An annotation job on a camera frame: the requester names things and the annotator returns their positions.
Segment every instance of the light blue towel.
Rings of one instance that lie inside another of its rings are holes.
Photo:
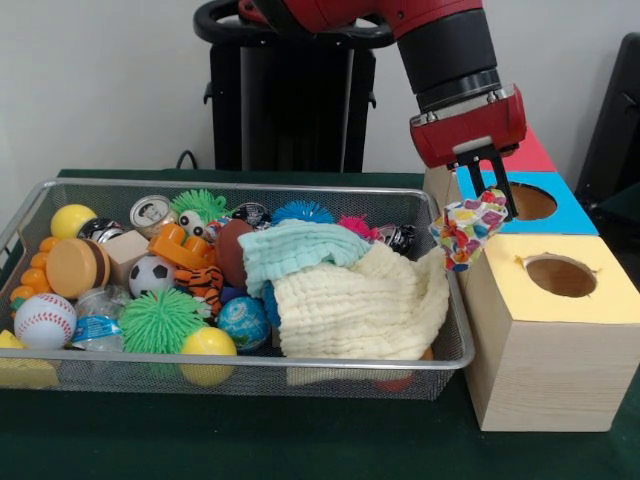
[[[340,225],[286,220],[277,227],[238,238],[244,250],[247,290],[260,297],[262,287],[320,263],[350,267],[371,245]]]

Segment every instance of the soccer ball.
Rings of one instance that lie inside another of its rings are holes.
[[[162,257],[146,255],[129,272],[129,290],[138,298],[154,290],[173,288],[176,267]]]

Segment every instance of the wire basket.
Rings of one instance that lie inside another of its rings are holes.
[[[413,224],[417,235],[410,258],[414,260],[435,246],[428,226],[437,210],[434,201],[419,190],[61,178],[35,188],[0,236],[0,247],[12,253],[5,253],[3,259],[1,329],[13,330],[9,294],[19,285],[41,240],[50,235],[50,220],[58,208],[79,203],[126,225],[132,205],[141,197],[173,198],[193,188],[224,195],[229,206],[253,201],[274,211],[289,201],[306,200],[321,203],[337,218],[366,214],[372,225]],[[457,281],[452,274],[448,279],[449,311],[432,345],[432,361],[292,359],[269,344],[237,357],[3,349],[0,369],[2,358],[48,360],[58,376],[58,385],[49,388],[65,391],[434,400],[453,373],[474,356]],[[205,369],[232,366],[233,374],[215,387],[198,387],[183,377],[185,364]]]

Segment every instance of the beige block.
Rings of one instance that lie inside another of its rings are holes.
[[[102,244],[111,260],[111,283],[129,288],[129,272],[147,253],[149,240],[135,230]]]
[[[532,266],[539,255],[546,277]],[[571,267],[547,262],[559,258]],[[595,281],[581,296],[578,265]],[[482,430],[608,430],[640,361],[640,294],[605,243],[499,235],[466,280],[466,376]]]

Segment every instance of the red robot arm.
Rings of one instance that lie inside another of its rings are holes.
[[[312,35],[376,14],[391,26],[421,115],[411,136],[429,168],[468,166],[478,195],[479,161],[492,162],[498,187],[515,203],[502,154],[526,134],[520,91],[503,87],[482,0],[254,0],[273,28]]]

